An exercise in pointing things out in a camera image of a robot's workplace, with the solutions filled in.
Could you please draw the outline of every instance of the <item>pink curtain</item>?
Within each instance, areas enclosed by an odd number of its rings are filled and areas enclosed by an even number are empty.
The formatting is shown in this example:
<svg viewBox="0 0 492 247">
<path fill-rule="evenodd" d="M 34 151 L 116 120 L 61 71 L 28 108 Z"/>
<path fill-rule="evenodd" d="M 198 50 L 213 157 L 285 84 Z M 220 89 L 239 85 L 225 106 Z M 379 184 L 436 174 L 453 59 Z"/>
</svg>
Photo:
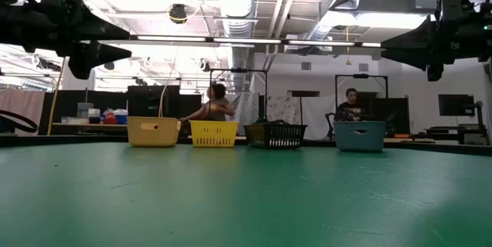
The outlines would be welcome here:
<svg viewBox="0 0 492 247">
<path fill-rule="evenodd" d="M 0 90 L 0 109 L 17 113 L 31 119 L 39 125 L 41 121 L 41 113 L 43 110 L 43 101 L 45 93 L 40 91 L 3 89 Z M 20 136 L 38 135 L 38 132 L 28 133 L 19 129 L 15 133 Z"/>
</svg>

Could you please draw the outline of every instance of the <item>yellow plastic basket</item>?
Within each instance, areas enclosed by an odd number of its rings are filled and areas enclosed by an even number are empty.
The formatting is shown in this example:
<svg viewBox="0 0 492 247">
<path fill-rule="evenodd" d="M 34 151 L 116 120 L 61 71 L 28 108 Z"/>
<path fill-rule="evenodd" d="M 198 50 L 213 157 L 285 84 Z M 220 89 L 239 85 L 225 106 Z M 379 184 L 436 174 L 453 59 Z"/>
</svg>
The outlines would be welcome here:
<svg viewBox="0 0 492 247">
<path fill-rule="evenodd" d="M 176 118 L 128 117 L 128 141 L 134 147 L 173 146 L 180 129 Z"/>
<path fill-rule="evenodd" d="M 239 122 L 190 122 L 194 147 L 234 147 Z"/>
</svg>

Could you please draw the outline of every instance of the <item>person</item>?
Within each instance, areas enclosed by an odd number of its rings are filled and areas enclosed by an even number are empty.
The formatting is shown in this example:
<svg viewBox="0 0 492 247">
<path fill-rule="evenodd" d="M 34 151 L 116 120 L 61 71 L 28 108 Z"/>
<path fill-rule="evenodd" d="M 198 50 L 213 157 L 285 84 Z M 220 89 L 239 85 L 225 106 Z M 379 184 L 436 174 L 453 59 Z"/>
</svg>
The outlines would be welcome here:
<svg viewBox="0 0 492 247">
<path fill-rule="evenodd" d="M 229 101 L 225 98 L 225 86 L 222 84 L 213 84 L 207 90 L 207 96 L 210 101 L 204 104 L 199 110 L 188 117 L 181 118 L 181 121 L 187 120 L 212 120 L 225 121 L 225 115 L 234 116 L 235 110 Z"/>
<path fill-rule="evenodd" d="M 345 92 L 347 101 L 338 106 L 335 121 L 361 121 L 364 109 L 357 103 L 357 89 L 349 88 Z"/>
</svg>

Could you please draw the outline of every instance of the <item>black wire basket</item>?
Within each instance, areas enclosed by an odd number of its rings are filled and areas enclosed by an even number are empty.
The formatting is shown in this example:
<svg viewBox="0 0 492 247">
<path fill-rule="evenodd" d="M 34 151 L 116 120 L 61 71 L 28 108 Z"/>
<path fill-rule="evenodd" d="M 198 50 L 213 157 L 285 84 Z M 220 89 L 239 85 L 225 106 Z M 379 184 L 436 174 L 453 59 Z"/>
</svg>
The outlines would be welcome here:
<svg viewBox="0 0 492 247">
<path fill-rule="evenodd" d="M 251 124 L 245 125 L 249 145 L 263 149 L 297 149 L 302 145 L 307 125 Z"/>
</svg>

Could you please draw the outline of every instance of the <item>blue container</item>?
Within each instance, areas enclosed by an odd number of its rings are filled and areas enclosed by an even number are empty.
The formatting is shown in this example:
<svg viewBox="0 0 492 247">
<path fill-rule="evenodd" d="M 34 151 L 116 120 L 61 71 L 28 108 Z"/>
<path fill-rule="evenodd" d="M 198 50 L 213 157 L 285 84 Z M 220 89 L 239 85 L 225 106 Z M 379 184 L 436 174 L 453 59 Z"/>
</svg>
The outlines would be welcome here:
<svg viewBox="0 0 492 247">
<path fill-rule="evenodd" d="M 127 125 L 128 119 L 127 115 L 115 115 L 116 121 L 118 122 L 118 125 Z"/>
<path fill-rule="evenodd" d="M 383 151 L 386 122 L 335 122 L 334 130 L 341 151 Z"/>
</svg>

